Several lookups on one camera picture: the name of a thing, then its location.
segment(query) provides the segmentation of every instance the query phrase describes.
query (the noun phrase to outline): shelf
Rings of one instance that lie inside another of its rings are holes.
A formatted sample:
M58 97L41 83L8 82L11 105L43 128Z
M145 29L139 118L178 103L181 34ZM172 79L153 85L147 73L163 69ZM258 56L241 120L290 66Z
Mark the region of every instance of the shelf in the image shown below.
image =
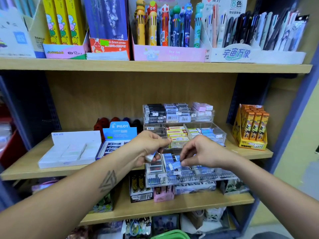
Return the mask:
M312 65L0 58L1 69L306 74Z
M176 195L174 200L154 203L154 200L131 204L129 183L124 179L114 195L114 210L105 213L88 214L80 225L121 221L146 216L165 215L213 207L245 205L254 202L250 193L224 196L220 190L193 194Z
M269 149L265 151L239 148L232 135L230 134L230 127L221 127L227 133L227 139L225 142L226 148L238 153L239 155L247 159L261 159L261 158L271 158L273 152ZM78 166L66 166L66 167L56 167L49 169L40 169L38 166L38 161L42 156L53 146L53 141L51 135L42 140L24 156L22 156L18 161L11 165L8 169L0 174L2 180L16 180L16 179L30 179L30 178L42 178L42 177L55 177L55 176L68 176L74 172L82 169L86 165ZM145 166L141 166L136 169L144 169Z

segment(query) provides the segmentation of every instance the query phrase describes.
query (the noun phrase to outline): hand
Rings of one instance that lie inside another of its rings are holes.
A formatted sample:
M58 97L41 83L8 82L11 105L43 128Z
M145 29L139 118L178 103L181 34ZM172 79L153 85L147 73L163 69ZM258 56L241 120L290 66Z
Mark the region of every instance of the hand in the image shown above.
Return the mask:
M146 163L145 156L149 154L153 154L155 151L159 153L163 152L162 147L170 144L172 140L170 138L161 138L157 134L150 131L142 131L138 134L132 141L129 143L131 146L134 146L135 149L138 149L138 156L135 160L135 168L142 166ZM153 158L153 160L160 159L160 156L157 154Z
M209 168L227 169L230 164L229 160L234 156L234 153L208 137L197 135L184 145L180 161L182 166L202 165Z

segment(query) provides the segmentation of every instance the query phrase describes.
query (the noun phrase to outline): green plastic basket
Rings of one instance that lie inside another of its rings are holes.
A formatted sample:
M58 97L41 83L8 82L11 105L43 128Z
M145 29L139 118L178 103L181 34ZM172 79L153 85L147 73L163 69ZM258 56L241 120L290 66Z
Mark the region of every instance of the green plastic basket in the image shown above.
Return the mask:
M189 236L181 230L172 230L160 235L154 236L151 239L190 239Z

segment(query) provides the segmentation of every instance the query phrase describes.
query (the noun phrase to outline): framed picture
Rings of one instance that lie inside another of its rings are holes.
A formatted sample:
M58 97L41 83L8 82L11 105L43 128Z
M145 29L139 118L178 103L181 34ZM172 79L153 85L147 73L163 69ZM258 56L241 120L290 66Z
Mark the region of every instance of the framed picture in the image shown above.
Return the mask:
M179 229L178 214L153 216L152 227L154 235L158 235L174 229Z

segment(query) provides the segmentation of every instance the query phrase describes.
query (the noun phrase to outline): person's left hand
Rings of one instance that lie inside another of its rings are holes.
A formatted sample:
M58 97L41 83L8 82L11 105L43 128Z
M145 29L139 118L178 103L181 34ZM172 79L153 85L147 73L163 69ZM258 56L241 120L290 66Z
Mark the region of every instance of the person's left hand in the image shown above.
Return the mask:
M146 155L153 154L155 151L162 153L162 147L167 146L171 142L172 140L170 138L161 138L153 132L142 131L129 142L131 146L134 146L134 149L138 149L138 156L134 161L135 168L138 168L147 162L145 159ZM158 159L160 159L160 156L157 154L153 160Z

